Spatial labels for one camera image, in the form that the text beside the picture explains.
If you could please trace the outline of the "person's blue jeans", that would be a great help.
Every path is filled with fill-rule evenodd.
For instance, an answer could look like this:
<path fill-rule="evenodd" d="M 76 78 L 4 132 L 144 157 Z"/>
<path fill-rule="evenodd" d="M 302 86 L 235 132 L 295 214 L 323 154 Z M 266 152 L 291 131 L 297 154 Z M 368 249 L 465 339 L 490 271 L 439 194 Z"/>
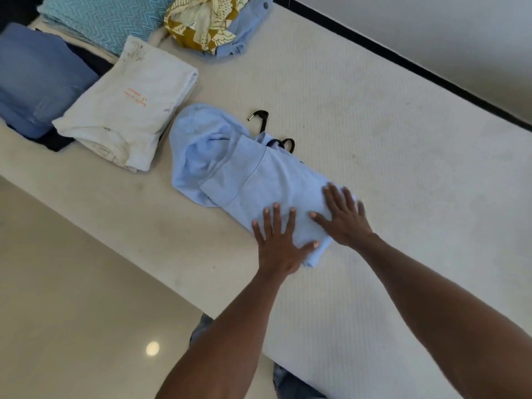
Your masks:
<path fill-rule="evenodd" d="M 212 322 L 213 319 L 203 313 L 198 325 L 191 333 L 189 347 L 209 329 Z M 328 399 L 326 395 L 277 363 L 274 363 L 272 382 L 278 399 Z"/>

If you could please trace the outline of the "white folded garment orange print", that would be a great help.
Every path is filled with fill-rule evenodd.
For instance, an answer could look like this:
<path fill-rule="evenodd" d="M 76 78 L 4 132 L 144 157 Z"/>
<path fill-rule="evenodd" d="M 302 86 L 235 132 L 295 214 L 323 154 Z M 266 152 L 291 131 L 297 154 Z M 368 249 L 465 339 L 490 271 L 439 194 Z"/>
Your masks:
<path fill-rule="evenodd" d="M 147 172 L 197 80 L 195 67 L 130 35 L 113 68 L 52 124 L 115 165 Z"/>

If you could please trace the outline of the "person's left forearm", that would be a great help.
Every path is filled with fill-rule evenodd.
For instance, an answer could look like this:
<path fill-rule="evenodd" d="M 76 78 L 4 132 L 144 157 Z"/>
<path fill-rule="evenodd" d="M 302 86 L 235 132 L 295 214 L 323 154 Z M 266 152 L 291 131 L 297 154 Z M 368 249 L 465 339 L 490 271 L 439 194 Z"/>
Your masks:
<path fill-rule="evenodd" d="M 262 267 L 184 353 L 155 399 L 244 399 L 262 353 L 269 316 L 290 273 Z"/>

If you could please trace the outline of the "person's right forearm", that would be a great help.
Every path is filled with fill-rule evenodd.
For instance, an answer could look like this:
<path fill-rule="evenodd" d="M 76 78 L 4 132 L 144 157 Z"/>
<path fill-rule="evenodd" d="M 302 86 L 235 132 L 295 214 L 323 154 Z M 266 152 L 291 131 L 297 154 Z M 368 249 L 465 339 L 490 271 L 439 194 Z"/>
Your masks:
<path fill-rule="evenodd" d="M 356 234 L 349 246 L 463 399 L 532 399 L 532 336 L 376 234 Z"/>

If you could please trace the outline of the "light blue buttoned shirt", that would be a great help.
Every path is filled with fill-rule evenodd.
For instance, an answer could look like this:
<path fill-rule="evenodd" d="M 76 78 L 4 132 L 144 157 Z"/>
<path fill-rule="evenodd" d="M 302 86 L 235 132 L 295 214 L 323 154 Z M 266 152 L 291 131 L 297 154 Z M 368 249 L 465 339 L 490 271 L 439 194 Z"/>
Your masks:
<path fill-rule="evenodd" d="M 225 60 L 242 55 L 253 34 L 269 16 L 273 4 L 274 0 L 249 0 L 228 27 L 235 39 L 217 47 L 214 54 L 202 52 L 200 55 L 206 60 Z"/>

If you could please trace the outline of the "light blue hoodie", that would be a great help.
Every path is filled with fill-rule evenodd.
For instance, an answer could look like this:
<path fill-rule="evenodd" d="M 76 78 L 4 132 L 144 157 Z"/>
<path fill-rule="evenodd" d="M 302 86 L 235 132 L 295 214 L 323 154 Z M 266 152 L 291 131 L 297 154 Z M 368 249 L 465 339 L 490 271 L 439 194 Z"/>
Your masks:
<path fill-rule="evenodd" d="M 301 247 L 318 241 L 302 265 L 315 268 L 332 242 L 310 217 L 331 218 L 323 197 L 329 180 L 261 131 L 257 136 L 236 118 L 207 104 L 184 108 L 171 127 L 171 184 L 194 203 L 221 208 L 252 231 L 256 220 L 263 230 L 263 209 L 279 203 L 282 229 L 296 210 L 293 241 Z"/>

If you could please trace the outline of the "person's left hand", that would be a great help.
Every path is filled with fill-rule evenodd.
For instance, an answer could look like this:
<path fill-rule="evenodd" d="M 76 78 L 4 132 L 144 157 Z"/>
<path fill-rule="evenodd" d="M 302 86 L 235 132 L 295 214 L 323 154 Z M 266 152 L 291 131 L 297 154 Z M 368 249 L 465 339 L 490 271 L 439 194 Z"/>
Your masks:
<path fill-rule="evenodd" d="M 283 227 L 283 235 L 272 238 L 273 205 L 263 209 L 263 227 L 260 228 L 265 239 L 262 247 L 258 246 L 259 270 L 282 278 L 297 271 L 306 257 L 297 254 L 298 247 L 294 244 L 293 234 L 296 226 L 296 210 L 289 209 L 288 222 Z"/>

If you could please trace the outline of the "teal zigzag folded cloth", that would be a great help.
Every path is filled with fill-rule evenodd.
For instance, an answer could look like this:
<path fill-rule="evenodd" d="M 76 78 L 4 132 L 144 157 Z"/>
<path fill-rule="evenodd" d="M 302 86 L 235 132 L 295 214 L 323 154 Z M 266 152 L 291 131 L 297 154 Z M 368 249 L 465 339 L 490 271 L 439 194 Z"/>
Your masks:
<path fill-rule="evenodd" d="M 131 35 L 148 42 L 174 0 L 43 0 L 43 21 L 73 38 L 114 55 Z"/>

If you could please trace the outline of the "person's right hand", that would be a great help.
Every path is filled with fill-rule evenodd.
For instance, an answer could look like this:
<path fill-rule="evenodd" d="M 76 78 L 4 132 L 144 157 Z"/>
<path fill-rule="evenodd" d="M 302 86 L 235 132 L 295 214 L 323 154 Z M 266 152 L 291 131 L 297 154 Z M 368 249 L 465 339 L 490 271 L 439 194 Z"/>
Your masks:
<path fill-rule="evenodd" d="M 330 231 L 325 231 L 334 241 L 360 252 L 374 235 L 367 219 L 362 219 L 356 211 L 356 199 L 347 187 L 339 188 L 346 203 L 346 211 L 338 211 L 331 195 L 331 182 L 323 187 L 323 198 L 333 222 Z"/>

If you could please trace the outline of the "mustard leaf print cloth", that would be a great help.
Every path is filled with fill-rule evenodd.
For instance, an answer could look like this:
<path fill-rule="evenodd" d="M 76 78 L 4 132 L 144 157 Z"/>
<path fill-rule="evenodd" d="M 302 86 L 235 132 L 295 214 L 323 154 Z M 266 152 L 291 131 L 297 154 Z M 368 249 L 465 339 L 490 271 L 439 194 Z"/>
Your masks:
<path fill-rule="evenodd" d="M 236 23 L 251 0 L 174 0 L 163 25 L 182 48 L 214 56 L 237 39 Z"/>

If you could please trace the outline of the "cream folded cloth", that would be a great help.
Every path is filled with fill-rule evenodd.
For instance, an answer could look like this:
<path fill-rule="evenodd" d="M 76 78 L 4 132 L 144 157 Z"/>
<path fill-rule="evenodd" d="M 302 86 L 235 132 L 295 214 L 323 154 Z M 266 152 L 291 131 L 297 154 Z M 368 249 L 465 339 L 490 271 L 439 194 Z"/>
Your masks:
<path fill-rule="evenodd" d="M 36 31 L 38 30 L 44 33 L 51 33 L 51 34 L 57 35 L 61 37 L 65 42 L 75 45 L 75 46 L 79 46 L 91 52 L 92 54 L 95 54 L 98 57 L 103 58 L 109 63 L 115 64 L 119 60 L 118 55 L 110 53 L 109 51 L 107 51 L 106 49 L 100 46 L 93 45 L 90 42 L 73 37 L 67 32 L 65 32 L 64 30 L 58 29 L 54 26 L 49 26 L 47 23 L 45 23 L 41 15 L 39 15 L 34 21 L 32 21 L 28 25 L 28 27 L 32 30 L 36 30 Z M 164 27 L 160 27 L 150 34 L 150 37 L 146 42 L 150 44 L 151 46 L 159 47 L 163 43 L 163 41 L 167 39 L 168 37 L 169 35 L 166 29 Z"/>

